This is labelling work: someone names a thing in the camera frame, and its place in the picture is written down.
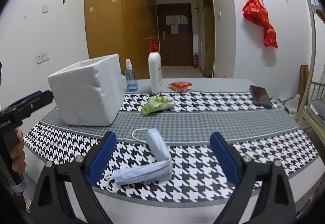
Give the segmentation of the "person's left hand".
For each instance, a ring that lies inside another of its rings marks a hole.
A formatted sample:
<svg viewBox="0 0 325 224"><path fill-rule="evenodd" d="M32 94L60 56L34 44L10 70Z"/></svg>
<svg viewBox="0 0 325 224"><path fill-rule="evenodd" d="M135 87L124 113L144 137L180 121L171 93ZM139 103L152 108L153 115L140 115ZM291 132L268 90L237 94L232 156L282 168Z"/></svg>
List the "person's left hand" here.
<svg viewBox="0 0 325 224"><path fill-rule="evenodd" d="M16 129L17 144L11 151L12 169L18 174L23 174L26 168L23 133L20 129Z"/></svg>

